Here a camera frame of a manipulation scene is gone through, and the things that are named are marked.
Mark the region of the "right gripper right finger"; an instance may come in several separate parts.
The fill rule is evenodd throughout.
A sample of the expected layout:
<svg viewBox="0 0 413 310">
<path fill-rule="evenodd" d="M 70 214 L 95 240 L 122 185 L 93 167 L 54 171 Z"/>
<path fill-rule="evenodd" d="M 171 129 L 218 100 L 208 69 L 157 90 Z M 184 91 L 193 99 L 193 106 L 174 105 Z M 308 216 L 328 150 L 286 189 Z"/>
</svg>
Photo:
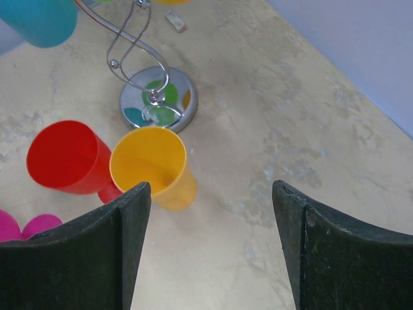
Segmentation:
<svg viewBox="0 0 413 310">
<path fill-rule="evenodd" d="M 282 180 L 272 203 L 297 309 L 412 309 L 412 236 L 313 200 Z"/>
</svg>

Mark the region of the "blue plastic wine glass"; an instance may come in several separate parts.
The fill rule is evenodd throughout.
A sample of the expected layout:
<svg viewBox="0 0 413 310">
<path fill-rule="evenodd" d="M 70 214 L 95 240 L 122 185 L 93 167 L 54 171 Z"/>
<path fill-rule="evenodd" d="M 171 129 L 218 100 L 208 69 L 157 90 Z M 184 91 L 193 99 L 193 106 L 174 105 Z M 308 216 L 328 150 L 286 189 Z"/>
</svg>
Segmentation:
<svg viewBox="0 0 413 310">
<path fill-rule="evenodd" d="M 1 20 L 39 48 L 64 43 L 77 24 L 77 7 L 67 0 L 1 0 Z"/>
</svg>

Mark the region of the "orange wine glass front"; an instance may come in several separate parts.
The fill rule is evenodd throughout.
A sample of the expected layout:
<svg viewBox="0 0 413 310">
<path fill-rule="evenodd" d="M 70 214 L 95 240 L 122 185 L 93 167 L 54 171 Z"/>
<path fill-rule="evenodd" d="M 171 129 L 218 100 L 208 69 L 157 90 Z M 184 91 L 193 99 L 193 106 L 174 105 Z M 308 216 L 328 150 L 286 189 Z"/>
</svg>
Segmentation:
<svg viewBox="0 0 413 310">
<path fill-rule="evenodd" d="M 157 0 L 162 5 L 183 5 L 191 2 L 191 0 Z"/>
</svg>

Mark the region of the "pink plastic wine glass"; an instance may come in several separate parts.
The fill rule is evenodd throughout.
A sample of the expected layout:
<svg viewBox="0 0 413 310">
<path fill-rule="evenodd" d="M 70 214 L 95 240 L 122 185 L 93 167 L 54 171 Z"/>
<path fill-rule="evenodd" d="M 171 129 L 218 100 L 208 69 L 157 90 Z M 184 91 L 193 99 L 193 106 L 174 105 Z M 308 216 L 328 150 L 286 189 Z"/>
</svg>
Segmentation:
<svg viewBox="0 0 413 310">
<path fill-rule="evenodd" d="M 53 214 L 41 214 L 31 219 L 21 231 L 15 218 L 1 210 L 1 242 L 27 240 L 37 233 L 60 226 L 62 221 Z"/>
</svg>

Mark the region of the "orange wine glass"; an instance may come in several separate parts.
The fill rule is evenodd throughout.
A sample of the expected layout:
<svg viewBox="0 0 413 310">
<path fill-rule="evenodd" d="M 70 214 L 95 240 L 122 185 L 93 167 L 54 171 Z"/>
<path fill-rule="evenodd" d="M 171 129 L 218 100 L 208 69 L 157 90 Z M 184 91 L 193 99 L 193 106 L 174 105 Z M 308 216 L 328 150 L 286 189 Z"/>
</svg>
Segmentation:
<svg viewBox="0 0 413 310">
<path fill-rule="evenodd" d="M 191 0 L 157 0 L 162 5 L 183 5 L 191 2 Z"/>
<path fill-rule="evenodd" d="M 121 192 L 147 182 L 152 200 L 169 211 L 186 209 L 196 198 L 197 182 L 185 144 L 169 129 L 143 127 L 129 132 L 114 148 L 109 169 Z"/>
</svg>

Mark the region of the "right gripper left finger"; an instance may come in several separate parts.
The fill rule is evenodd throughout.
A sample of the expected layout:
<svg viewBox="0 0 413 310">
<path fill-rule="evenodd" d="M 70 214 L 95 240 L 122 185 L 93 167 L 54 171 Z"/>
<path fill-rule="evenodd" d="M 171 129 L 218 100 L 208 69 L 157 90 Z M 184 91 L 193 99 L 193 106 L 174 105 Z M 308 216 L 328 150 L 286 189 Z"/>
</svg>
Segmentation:
<svg viewBox="0 0 413 310">
<path fill-rule="evenodd" d="M 2 309 L 130 309 L 150 216 L 142 182 L 25 241 L 1 244 Z"/>
</svg>

